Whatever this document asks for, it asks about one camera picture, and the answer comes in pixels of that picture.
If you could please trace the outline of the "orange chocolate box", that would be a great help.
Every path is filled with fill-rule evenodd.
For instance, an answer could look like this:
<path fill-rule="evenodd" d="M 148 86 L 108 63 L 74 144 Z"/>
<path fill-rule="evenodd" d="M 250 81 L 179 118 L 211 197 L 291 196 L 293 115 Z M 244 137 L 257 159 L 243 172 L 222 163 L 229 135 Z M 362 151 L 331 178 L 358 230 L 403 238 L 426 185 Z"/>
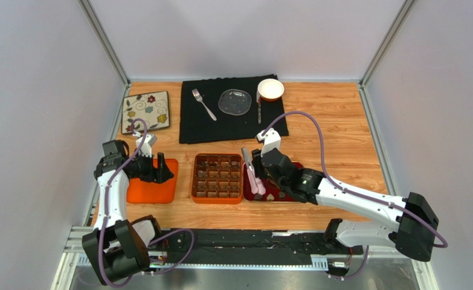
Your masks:
<path fill-rule="evenodd" d="M 233 167 L 238 161 L 239 167 Z M 209 162 L 218 162 L 217 167 L 209 167 Z M 243 159 L 239 154 L 200 153 L 193 163 L 191 198 L 197 204 L 235 205 L 242 201 Z M 198 178 L 196 172 L 204 170 L 206 178 Z"/>

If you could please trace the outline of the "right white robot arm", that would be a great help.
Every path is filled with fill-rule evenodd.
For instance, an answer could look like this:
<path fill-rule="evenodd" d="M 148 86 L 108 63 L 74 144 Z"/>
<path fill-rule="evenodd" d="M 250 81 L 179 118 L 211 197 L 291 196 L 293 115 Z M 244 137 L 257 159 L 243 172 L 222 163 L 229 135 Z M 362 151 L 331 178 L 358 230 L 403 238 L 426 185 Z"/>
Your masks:
<path fill-rule="evenodd" d="M 270 180 L 296 202 L 340 208 L 368 218 L 367 222 L 329 222 L 326 236 L 345 247 L 390 247 L 421 262 L 431 260 L 433 249 L 446 247 L 435 243 L 439 218 L 423 195 L 411 192 L 403 198 L 354 187 L 324 172 L 297 167 L 278 149 L 253 150 L 251 164 L 258 177 Z"/>

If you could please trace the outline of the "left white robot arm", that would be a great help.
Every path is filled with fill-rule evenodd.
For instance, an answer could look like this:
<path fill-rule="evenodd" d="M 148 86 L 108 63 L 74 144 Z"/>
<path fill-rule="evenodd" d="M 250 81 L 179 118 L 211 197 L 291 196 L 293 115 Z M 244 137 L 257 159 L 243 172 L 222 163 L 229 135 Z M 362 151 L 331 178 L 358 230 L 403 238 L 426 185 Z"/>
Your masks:
<path fill-rule="evenodd" d="M 149 269 L 148 246 L 160 237 L 157 220 L 145 216 L 127 219 L 127 191 L 132 179 L 163 184 L 174 177 L 164 154 L 155 161 L 152 134 L 136 140 L 137 149 L 121 140 L 103 143 L 104 157 L 94 170 L 100 193 L 98 218 L 92 232 L 82 237 L 82 248 L 100 283 L 113 288 L 125 286 L 136 273 Z"/>

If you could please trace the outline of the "pink handled metal tongs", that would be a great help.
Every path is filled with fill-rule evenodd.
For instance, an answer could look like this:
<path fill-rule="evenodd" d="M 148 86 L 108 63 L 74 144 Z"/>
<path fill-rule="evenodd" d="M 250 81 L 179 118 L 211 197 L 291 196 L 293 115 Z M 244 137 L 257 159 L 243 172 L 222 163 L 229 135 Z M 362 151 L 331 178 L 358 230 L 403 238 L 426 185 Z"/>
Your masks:
<path fill-rule="evenodd" d="M 242 156 L 246 164 L 247 175 L 249 179 L 249 184 L 251 186 L 251 192 L 256 196 L 263 197 L 266 193 L 266 189 L 261 182 L 261 179 L 256 177 L 255 169 L 252 163 L 251 155 L 246 147 L 241 148 Z"/>

